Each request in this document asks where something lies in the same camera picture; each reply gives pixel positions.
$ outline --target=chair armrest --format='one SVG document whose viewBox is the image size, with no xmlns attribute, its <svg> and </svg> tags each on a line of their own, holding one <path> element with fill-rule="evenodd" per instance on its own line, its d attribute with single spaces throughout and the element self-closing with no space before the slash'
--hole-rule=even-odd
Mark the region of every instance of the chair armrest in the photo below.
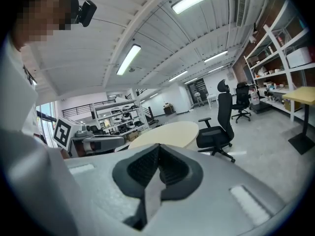
<svg viewBox="0 0 315 236">
<path fill-rule="evenodd" d="M 204 118 L 204 119 L 200 119 L 200 120 L 198 120 L 198 122 L 207 121 L 207 120 L 211 120 L 211 117 L 207 117 L 207 118 Z"/>
<path fill-rule="evenodd" d="M 220 133 L 221 133 L 220 130 L 214 130 L 214 131 L 201 133 L 201 135 L 202 136 L 213 136 L 213 135 L 217 135 L 217 134 L 220 134 Z"/>
<path fill-rule="evenodd" d="M 200 119 L 198 122 L 204 121 L 206 123 L 207 127 L 210 128 L 209 120 L 211 120 L 211 117 Z"/>
</svg>

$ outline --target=white ceiling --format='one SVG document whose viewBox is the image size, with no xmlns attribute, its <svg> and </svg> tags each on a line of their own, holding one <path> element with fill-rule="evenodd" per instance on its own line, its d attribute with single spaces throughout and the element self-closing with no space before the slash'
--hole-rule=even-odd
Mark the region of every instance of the white ceiling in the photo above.
<svg viewBox="0 0 315 236">
<path fill-rule="evenodd" d="M 177 15 L 179 0 L 92 0 L 97 10 L 86 28 L 72 25 L 47 41 L 22 49 L 38 93 L 63 98 L 97 91 L 159 88 L 182 71 L 185 82 L 233 62 L 252 25 L 235 27 L 234 0 L 205 0 Z M 264 0 L 259 0 L 260 14 Z M 124 75 L 116 75 L 132 44 L 141 51 Z M 227 55 L 204 63 L 221 51 Z"/>
</svg>

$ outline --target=beige tabletop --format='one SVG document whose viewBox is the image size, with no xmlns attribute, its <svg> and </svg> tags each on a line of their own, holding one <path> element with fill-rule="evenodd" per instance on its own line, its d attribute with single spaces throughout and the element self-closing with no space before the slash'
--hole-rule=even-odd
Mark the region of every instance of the beige tabletop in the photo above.
<svg viewBox="0 0 315 236">
<path fill-rule="evenodd" d="M 284 99 L 298 101 L 307 105 L 315 104 L 315 87 L 300 87 L 282 96 Z"/>
<path fill-rule="evenodd" d="M 178 121 L 154 128 L 135 140 L 129 148 L 146 144 L 167 144 L 181 148 L 187 147 L 194 141 L 199 133 L 198 124 L 192 121 Z"/>
</svg>

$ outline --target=wooden desk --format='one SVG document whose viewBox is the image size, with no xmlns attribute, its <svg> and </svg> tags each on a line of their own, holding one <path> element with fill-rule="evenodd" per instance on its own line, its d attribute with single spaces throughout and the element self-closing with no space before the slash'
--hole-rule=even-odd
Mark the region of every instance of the wooden desk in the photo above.
<svg viewBox="0 0 315 236">
<path fill-rule="evenodd" d="M 199 134 L 199 126 L 192 121 L 178 121 L 154 128 L 132 141 L 129 148 L 146 144 L 167 144 L 187 147 Z"/>
<path fill-rule="evenodd" d="M 301 134 L 289 139 L 292 146 L 303 155 L 315 145 L 315 143 L 306 136 L 307 126 L 309 124 L 310 105 L 315 105 L 315 87 L 301 87 L 293 92 L 283 95 L 282 98 L 305 104 L 303 131 Z"/>
</svg>

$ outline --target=black office chair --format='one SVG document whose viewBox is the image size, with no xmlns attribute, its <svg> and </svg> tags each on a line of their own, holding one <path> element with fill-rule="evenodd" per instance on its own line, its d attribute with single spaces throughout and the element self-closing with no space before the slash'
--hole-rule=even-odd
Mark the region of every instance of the black office chair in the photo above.
<svg viewBox="0 0 315 236">
<path fill-rule="evenodd" d="M 232 147 L 230 143 L 234 138 L 234 132 L 230 124 L 231 112 L 232 112 L 232 95 L 230 94 L 229 87 L 225 84 L 225 80 L 221 80 L 218 84 L 218 91 L 222 92 L 218 96 L 219 100 L 219 113 L 218 122 L 221 126 L 211 127 L 209 120 L 211 118 L 200 119 L 199 122 L 206 122 L 207 128 L 199 130 L 197 136 L 197 146 L 199 148 L 206 148 L 198 150 L 198 152 L 212 151 L 211 155 L 215 155 L 217 152 L 227 156 L 234 163 L 235 159 L 223 151 L 223 147 Z"/>
<path fill-rule="evenodd" d="M 248 94 L 249 90 L 250 90 L 250 87 L 246 85 L 245 82 L 241 82 L 237 84 L 236 104 L 232 106 L 232 109 L 238 110 L 238 114 L 231 117 L 231 119 L 233 119 L 233 117 L 237 117 L 235 121 L 236 123 L 237 123 L 237 120 L 241 117 L 246 117 L 248 121 L 251 121 L 251 119 L 247 116 L 247 115 L 251 116 L 251 113 L 245 110 L 245 108 L 248 108 L 250 106 L 250 100 L 249 100 L 249 94 Z"/>
</svg>

